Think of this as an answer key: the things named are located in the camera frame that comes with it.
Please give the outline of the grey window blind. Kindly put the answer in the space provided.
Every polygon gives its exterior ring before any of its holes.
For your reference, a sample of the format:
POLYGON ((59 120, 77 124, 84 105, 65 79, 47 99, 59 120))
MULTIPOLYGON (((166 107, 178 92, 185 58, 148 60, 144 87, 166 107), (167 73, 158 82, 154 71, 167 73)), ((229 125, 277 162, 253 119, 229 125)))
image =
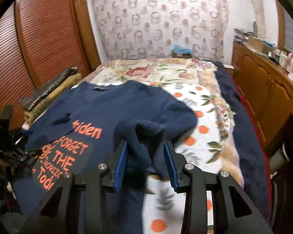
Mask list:
POLYGON ((285 19, 285 48, 286 50, 293 52, 293 19, 288 12, 284 10, 285 19))

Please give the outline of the wooden louvered wardrobe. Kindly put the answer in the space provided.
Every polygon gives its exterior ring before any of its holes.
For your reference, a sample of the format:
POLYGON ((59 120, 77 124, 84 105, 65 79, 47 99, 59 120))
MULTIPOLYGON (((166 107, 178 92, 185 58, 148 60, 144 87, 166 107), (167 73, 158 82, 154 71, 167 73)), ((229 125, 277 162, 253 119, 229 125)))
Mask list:
POLYGON ((15 0, 0 19, 0 114, 11 105, 10 126, 22 125, 23 97, 67 68, 87 76, 100 63, 86 0, 15 0))

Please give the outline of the cardboard box on cabinet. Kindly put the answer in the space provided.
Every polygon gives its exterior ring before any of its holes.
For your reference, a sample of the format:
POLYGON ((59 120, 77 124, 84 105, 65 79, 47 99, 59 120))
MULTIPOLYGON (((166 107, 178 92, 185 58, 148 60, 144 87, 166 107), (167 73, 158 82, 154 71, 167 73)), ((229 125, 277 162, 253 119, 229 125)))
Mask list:
POLYGON ((244 45, 253 53, 263 53, 267 55, 269 52, 273 52, 272 47, 255 37, 250 37, 244 45))

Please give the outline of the blue item on box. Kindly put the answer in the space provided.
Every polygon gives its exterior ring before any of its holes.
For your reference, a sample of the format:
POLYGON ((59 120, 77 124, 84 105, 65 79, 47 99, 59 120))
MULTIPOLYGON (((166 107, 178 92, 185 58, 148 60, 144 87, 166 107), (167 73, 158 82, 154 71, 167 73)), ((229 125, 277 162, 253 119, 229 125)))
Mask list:
POLYGON ((182 59, 191 59, 193 52, 191 49, 182 48, 181 46, 175 44, 171 50, 172 58, 182 58, 182 59))

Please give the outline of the beige side curtain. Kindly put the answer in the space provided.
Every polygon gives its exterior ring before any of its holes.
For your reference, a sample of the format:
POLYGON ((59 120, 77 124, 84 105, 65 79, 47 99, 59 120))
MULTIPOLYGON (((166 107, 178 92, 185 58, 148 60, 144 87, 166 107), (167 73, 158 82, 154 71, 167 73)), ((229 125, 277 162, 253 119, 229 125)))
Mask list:
POLYGON ((266 22, 263 0, 251 0, 252 6, 254 8, 256 23, 257 23, 257 33, 259 39, 267 39, 266 22))

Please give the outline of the floral quilt blanket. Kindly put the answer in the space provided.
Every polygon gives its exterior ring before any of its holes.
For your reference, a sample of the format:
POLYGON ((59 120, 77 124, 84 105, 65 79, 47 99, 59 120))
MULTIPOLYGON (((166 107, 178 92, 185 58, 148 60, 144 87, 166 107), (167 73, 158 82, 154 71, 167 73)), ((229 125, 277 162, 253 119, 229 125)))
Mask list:
POLYGON ((99 65, 83 80, 95 85, 125 83, 128 80, 163 86, 165 83, 192 83, 219 94, 214 63, 196 59, 164 58, 114 60, 99 65))

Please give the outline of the navy printed t-shirt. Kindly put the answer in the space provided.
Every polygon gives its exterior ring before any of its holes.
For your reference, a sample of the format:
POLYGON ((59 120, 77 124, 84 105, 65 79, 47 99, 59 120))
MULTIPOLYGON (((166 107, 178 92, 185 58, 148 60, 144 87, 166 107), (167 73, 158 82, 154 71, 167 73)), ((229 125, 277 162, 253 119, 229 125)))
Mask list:
POLYGON ((129 149, 122 186, 106 197, 108 229, 142 233, 146 176, 168 176, 164 142, 176 142, 196 124, 186 104, 136 81, 118 86, 83 82, 64 91, 26 131, 26 150, 40 148, 42 154, 12 182, 21 212, 29 217, 61 174, 85 173, 125 140, 129 149))

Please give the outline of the circle pattern curtain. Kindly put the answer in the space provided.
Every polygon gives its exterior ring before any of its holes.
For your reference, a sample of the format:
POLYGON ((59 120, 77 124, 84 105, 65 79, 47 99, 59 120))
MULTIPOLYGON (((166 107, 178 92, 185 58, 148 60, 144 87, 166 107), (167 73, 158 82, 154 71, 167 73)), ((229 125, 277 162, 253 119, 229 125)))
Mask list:
POLYGON ((90 0, 108 60, 168 58, 175 45, 224 60, 227 0, 90 0))

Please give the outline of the pink kettle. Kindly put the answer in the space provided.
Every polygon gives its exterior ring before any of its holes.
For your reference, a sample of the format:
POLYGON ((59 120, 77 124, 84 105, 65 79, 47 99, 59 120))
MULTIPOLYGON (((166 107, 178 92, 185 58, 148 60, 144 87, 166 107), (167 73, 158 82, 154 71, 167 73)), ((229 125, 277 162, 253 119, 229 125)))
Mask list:
POLYGON ((288 73, 293 73, 293 52, 288 55, 286 71, 288 73))

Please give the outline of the wooden sideboard cabinet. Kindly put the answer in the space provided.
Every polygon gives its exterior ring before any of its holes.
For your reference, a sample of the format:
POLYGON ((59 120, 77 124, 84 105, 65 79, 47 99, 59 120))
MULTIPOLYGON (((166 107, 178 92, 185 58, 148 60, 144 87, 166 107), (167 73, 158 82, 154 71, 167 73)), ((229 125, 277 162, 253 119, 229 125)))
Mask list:
POLYGON ((293 82, 275 63, 234 43, 233 78, 244 95, 267 155, 283 141, 293 121, 293 82))

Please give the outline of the dark patterned folded cloth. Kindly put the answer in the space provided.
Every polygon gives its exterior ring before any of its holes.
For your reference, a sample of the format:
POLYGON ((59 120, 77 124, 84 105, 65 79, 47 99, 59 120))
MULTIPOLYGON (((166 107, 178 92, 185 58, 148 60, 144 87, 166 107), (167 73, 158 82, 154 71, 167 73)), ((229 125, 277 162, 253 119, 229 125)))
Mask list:
POLYGON ((77 67, 65 69, 55 78, 49 80, 42 86, 39 86, 30 96, 20 100, 21 107, 31 112, 42 100, 44 100, 51 92, 60 86, 69 76, 78 73, 77 67))

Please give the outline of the mustard floral folded cloth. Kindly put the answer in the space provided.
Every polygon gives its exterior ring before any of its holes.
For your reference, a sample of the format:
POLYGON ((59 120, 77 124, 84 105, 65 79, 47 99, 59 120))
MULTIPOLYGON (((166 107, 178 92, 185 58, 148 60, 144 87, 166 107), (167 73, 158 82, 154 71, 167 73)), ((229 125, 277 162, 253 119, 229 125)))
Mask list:
POLYGON ((51 92, 44 100, 42 100, 31 112, 24 110, 24 119, 28 124, 32 124, 41 116, 55 99, 66 89, 76 85, 82 79, 81 73, 69 76, 60 86, 51 92))

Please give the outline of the navy blue bed blanket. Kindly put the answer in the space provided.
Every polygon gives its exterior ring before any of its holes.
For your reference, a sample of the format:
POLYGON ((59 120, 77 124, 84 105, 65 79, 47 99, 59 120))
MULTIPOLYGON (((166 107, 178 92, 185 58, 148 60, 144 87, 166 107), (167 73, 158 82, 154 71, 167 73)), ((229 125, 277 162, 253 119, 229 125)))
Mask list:
POLYGON ((271 216, 271 189, 268 186, 266 161, 251 119, 241 103, 241 95, 221 62, 215 61, 215 77, 221 96, 235 113, 233 139, 239 155, 239 165, 244 178, 244 191, 265 220, 271 216))

